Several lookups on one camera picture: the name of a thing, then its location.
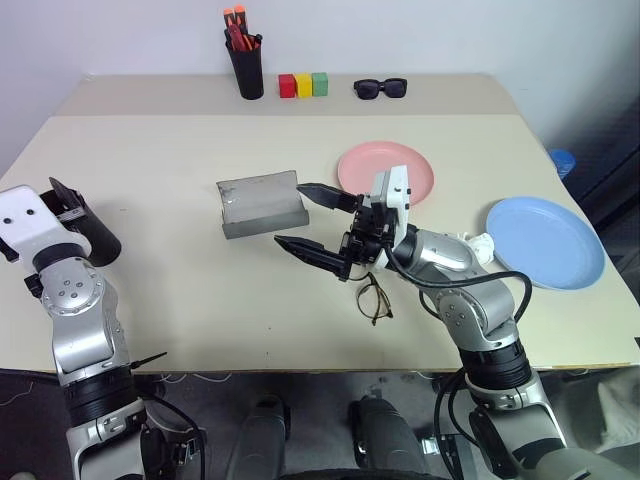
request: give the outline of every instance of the green block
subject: green block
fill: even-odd
[[[325,72],[312,73],[313,96],[326,97],[329,94],[329,77]]]

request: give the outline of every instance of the toy block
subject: toy block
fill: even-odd
[[[314,97],[326,97],[329,94],[329,77],[325,72],[312,73],[311,80]]]
[[[296,79],[292,74],[278,75],[278,85],[280,86],[280,98],[296,96]]]
[[[300,98],[310,97],[313,94],[313,82],[308,73],[296,73],[296,93]]]

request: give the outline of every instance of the sunglasses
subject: sunglasses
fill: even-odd
[[[373,100],[381,91],[390,98],[402,98],[407,93],[405,78],[387,78],[384,82],[367,78],[354,82],[353,89],[361,100]]]

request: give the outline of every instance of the black pen cup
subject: black pen cup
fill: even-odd
[[[240,95],[247,100],[256,100],[264,94],[262,83],[262,44],[248,52],[235,51],[229,42],[225,43],[233,70],[236,73]]]

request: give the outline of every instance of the black cylinder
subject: black cylinder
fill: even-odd
[[[416,249],[416,232],[418,229],[415,225],[408,224],[407,225],[407,234],[402,239],[402,241],[398,244],[398,246],[393,250],[393,255],[398,259],[400,265],[403,267],[408,267],[411,263],[411,259],[413,258],[413,252]]]
[[[120,241],[93,213],[82,195],[55,178],[50,178],[50,181],[53,190],[43,193],[40,198],[67,230],[87,237],[91,244],[89,262],[96,267],[104,267],[118,258],[122,250]]]
[[[136,398],[129,367],[114,368],[64,387],[64,399],[74,427],[129,405]]]
[[[239,52],[233,50],[229,42],[226,44],[233,70],[236,73],[240,95],[247,100],[256,100],[264,94],[262,83],[262,43],[253,50]]]
[[[531,366],[520,340],[488,352],[460,350],[460,358],[469,380],[480,388],[507,390],[531,378]]]
[[[50,265],[71,257],[84,258],[84,251],[77,243],[56,243],[41,250],[33,257],[33,268],[40,273]]]

